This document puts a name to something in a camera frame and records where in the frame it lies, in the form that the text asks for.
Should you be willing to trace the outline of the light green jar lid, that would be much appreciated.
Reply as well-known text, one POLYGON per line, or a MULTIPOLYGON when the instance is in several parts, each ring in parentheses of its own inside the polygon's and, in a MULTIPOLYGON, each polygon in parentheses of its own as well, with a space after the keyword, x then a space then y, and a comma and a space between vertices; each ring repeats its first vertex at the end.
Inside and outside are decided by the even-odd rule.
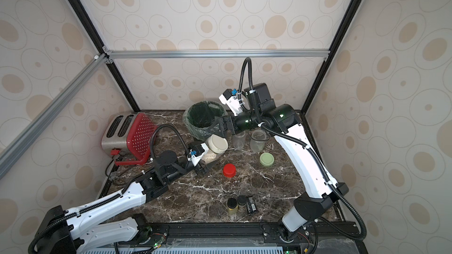
POLYGON ((268 152, 262 153, 259 160, 264 167, 271 167, 274 164, 274 156, 268 152))

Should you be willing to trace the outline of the red jar lid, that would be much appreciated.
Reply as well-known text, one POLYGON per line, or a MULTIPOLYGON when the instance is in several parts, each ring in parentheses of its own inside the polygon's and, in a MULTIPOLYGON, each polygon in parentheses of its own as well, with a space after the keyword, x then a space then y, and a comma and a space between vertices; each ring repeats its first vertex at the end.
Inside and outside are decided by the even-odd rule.
POLYGON ((233 178, 236 175, 237 170, 235 165, 228 163, 223 167, 222 173, 226 178, 233 178))

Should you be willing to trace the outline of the red lid oatmeal jar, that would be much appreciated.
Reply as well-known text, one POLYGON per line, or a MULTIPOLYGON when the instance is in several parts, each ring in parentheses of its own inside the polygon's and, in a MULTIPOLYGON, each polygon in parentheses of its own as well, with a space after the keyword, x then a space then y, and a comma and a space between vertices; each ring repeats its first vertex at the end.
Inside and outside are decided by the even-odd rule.
POLYGON ((232 144, 235 149, 243 149, 246 143, 246 132, 233 135, 232 144))

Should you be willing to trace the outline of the clear oatmeal jar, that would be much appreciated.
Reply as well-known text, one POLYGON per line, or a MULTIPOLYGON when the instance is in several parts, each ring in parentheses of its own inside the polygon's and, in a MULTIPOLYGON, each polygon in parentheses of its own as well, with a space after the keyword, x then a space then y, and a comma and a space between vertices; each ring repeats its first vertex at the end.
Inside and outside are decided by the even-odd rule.
POLYGON ((267 141, 269 140, 269 134, 261 129, 255 129, 250 132, 250 148, 253 152, 261 152, 267 141))

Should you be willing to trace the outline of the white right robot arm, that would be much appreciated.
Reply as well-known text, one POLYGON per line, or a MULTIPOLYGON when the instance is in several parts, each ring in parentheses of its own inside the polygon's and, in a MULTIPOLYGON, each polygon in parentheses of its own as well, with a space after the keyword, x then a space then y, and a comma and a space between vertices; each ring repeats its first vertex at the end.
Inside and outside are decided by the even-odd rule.
POLYGON ((282 217, 279 226, 281 238, 290 241, 300 228, 320 220, 348 239, 363 241, 367 236, 366 225, 344 197, 348 186, 344 182, 337 182, 324 166, 307 139, 300 115, 291 105, 276 106, 265 83, 253 84, 251 58, 244 60, 240 77, 248 78, 248 88, 226 89, 223 92, 220 101, 232 113, 215 118, 208 131, 226 138, 229 134, 261 129, 275 138, 289 156, 302 179, 305 191, 294 200, 293 207, 282 217), (323 217, 337 201, 342 202, 353 214, 360 228, 359 234, 347 233, 323 217))

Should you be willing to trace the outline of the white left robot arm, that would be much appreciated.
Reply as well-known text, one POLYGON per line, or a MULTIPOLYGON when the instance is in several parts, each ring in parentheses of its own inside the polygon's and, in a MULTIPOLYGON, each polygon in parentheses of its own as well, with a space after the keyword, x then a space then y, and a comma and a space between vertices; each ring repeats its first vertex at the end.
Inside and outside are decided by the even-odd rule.
POLYGON ((181 134, 170 124, 160 125, 149 140, 148 152, 153 166, 129 180, 122 189, 96 201, 67 210, 57 206, 49 210, 34 239, 30 254, 82 254, 100 246, 118 242, 146 241, 151 233, 143 215, 133 215, 121 221, 108 220, 126 210, 151 202, 166 193, 170 183, 193 170, 201 170, 217 160, 228 148, 221 132, 209 127, 210 136, 204 142, 183 143, 185 161, 178 163, 173 151, 155 154, 157 134, 168 128, 181 134))

